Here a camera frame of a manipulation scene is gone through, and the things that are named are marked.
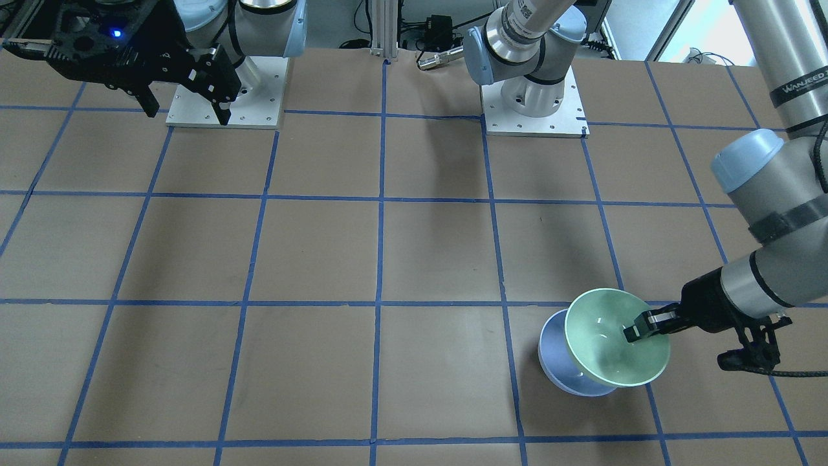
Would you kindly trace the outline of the green bowl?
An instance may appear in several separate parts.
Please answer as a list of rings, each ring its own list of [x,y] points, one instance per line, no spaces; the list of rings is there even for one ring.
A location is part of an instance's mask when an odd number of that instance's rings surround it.
[[[592,289],[575,298],[565,313],[565,348],[579,371],[598,384],[615,388],[655,380],[670,362],[666,335],[628,342],[624,330],[650,306],[624,290]]]

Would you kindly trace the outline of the blue bowl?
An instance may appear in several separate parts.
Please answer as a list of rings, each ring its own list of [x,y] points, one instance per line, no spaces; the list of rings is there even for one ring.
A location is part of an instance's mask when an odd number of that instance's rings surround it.
[[[538,359],[547,378],[563,392],[571,395],[598,397],[609,395],[615,387],[592,380],[577,368],[565,338],[567,309],[555,312],[544,323],[539,341]]]

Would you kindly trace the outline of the silver cylindrical connector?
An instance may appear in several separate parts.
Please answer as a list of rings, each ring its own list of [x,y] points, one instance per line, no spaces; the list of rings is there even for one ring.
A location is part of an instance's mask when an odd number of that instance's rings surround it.
[[[435,70],[450,62],[457,61],[464,56],[464,47],[459,45],[447,51],[435,53],[434,56],[417,60],[417,68],[421,71]]]

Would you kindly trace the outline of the black power adapter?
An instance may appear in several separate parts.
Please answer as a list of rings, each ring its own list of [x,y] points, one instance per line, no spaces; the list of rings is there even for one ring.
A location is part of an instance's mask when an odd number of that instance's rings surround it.
[[[423,49],[425,51],[446,51],[452,48],[452,17],[430,15],[426,18],[424,26]]]

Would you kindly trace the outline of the aluminium frame post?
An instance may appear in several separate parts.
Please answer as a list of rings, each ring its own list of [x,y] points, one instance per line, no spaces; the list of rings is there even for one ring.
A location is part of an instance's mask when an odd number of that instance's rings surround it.
[[[397,60],[400,32],[400,1],[366,1],[369,19],[369,50],[385,62]]]

